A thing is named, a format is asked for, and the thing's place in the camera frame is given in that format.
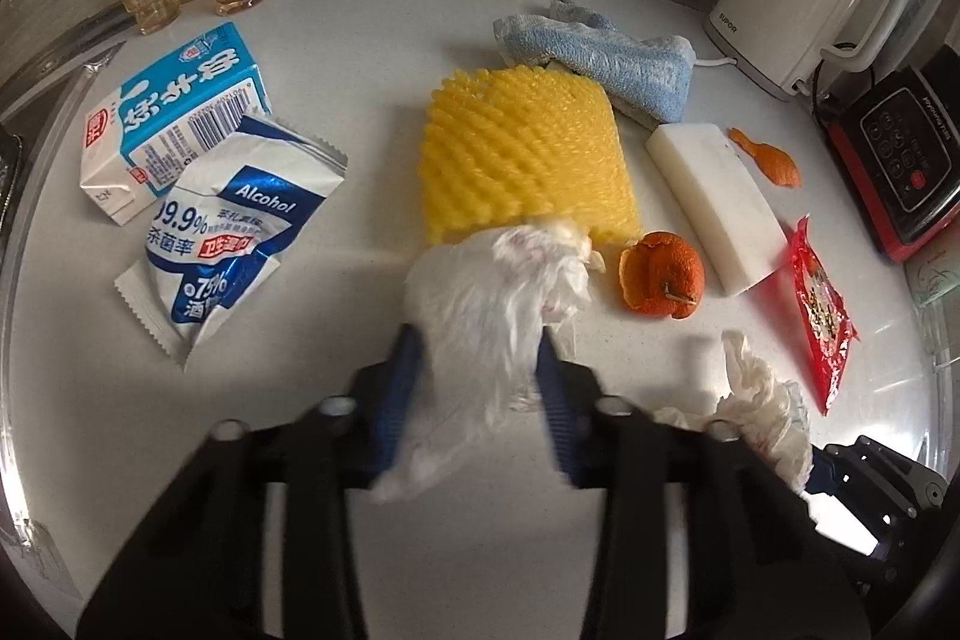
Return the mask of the white paper towel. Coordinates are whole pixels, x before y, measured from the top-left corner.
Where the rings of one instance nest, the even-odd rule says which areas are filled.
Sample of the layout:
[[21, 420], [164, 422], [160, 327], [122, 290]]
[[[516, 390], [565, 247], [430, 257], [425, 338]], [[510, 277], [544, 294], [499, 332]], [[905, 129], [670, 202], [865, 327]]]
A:
[[563, 330], [589, 307], [589, 273], [602, 268], [587, 232], [558, 218], [480, 230], [416, 260], [404, 315], [425, 357], [394, 464], [373, 482], [377, 503], [438, 486], [511, 411], [537, 404], [542, 333]]

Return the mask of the white tissue ball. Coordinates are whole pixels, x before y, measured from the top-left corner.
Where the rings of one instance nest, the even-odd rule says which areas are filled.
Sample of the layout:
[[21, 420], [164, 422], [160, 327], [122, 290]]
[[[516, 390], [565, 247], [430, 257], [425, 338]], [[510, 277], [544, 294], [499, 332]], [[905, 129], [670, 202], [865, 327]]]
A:
[[709, 424], [721, 420], [729, 422], [782, 481], [796, 494], [804, 492], [814, 454], [809, 413], [799, 385], [781, 380], [752, 351], [742, 331], [724, 331], [721, 342], [729, 393], [718, 399], [715, 411], [687, 413], [667, 406], [654, 411], [652, 419], [695, 432], [706, 432]]

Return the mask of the yellow foam fruit net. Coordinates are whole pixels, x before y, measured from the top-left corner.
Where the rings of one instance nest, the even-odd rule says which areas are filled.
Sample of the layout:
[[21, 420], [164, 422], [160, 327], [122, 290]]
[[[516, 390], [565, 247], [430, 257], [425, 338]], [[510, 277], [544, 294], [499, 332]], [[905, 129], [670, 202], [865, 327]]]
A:
[[612, 104], [544, 67], [458, 71], [431, 93], [418, 159], [431, 245], [530, 220], [570, 220], [599, 245], [641, 234]]

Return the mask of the alcohol wipes packet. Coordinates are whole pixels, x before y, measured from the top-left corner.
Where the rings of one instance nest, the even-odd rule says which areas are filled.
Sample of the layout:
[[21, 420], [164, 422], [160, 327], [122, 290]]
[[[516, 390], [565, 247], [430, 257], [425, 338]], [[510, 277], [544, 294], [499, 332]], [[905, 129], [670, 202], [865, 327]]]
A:
[[149, 223], [143, 257], [114, 287], [184, 365], [280, 266], [347, 175], [345, 152], [263, 113], [187, 166]]

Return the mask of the blue cleaning cloth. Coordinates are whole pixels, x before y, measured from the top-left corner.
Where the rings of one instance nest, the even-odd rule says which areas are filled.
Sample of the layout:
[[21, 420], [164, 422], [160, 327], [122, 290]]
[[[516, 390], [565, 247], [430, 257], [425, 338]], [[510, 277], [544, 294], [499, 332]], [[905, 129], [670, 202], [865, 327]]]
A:
[[681, 35], [635, 39], [586, 7], [555, 2], [547, 14], [496, 19], [493, 37], [508, 65], [558, 65], [596, 81], [638, 124], [683, 119], [697, 54]]

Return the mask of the red snack packet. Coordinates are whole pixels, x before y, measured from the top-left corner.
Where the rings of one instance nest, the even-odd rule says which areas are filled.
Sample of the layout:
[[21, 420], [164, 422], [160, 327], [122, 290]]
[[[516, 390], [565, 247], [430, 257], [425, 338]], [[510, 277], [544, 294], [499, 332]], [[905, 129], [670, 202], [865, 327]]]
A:
[[828, 278], [809, 239], [809, 216], [797, 221], [788, 242], [789, 268], [805, 338], [812, 356], [812, 388], [818, 409], [827, 414], [839, 393], [850, 358], [851, 342], [859, 338], [844, 301]]

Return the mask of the orange mandarin peel ball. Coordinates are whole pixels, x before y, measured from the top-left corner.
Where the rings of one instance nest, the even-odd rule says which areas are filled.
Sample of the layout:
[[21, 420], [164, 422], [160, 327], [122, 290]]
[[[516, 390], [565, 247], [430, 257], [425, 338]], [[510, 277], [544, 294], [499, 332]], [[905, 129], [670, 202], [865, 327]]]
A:
[[697, 250], [672, 232], [649, 232], [619, 257], [620, 294], [631, 312], [656, 319], [688, 319], [704, 292]]

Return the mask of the ceramic cup with drawing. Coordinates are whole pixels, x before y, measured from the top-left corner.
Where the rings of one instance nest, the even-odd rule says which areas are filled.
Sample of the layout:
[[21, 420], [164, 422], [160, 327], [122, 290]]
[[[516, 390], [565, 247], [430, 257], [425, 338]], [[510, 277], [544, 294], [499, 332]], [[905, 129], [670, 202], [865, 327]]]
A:
[[924, 245], [905, 263], [911, 298], [918, 307], [939, 301], [960, 283], [960, 237], [957, 224]]

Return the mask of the white sponge block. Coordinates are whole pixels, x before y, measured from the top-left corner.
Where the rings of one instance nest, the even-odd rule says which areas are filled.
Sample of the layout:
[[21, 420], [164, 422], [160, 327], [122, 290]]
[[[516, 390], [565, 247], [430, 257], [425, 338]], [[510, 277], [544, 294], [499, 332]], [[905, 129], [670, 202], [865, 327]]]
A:
[[716, 125], [661, 125], [646, 142], [686, 220], [735, 298], [779, 268], [788, 239], [754, 177]]

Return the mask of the flat orange peel piece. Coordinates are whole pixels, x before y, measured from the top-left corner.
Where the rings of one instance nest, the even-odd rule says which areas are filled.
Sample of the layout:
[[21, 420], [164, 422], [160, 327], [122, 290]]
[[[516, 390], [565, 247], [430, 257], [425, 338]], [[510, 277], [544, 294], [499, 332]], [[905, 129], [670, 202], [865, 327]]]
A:
[[755, 143], [738, 128], [729, 128], [727, 136], [748, 158], [754, 159], [758, 170], [771, 184], [786, 188], [799, 188], [802, 185], [799, 167], [788, 152], [766, 143]]

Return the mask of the blue white milk carton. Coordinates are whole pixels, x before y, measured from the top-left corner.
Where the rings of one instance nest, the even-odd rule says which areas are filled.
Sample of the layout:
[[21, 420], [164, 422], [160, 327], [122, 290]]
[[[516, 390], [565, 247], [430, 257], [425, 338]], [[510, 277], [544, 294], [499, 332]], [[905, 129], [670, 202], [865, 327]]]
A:
[[259, 65], [233, 23], [209, 29], [112, 91], [83, 120], [80, 188], [123, 226], [184, 169], [267, 112]]

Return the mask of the red black blender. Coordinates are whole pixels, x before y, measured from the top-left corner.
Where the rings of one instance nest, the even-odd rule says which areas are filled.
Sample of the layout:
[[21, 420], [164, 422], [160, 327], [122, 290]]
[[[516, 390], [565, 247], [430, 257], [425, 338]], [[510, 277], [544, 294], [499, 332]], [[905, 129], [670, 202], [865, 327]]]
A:
[[958, 52], [894, 71], [827, 125], [878, 250], [903, 263], [958, 214]]

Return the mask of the white electric kettle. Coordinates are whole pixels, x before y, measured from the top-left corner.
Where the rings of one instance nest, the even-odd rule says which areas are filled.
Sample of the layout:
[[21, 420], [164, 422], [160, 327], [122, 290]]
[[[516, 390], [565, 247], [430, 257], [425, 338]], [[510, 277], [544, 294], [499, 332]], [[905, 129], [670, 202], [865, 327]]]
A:
[[704, 30], [761, 89], [788, 101], [820, 64], [861, 73], [887, 44], [908, 0], [718, 0]]

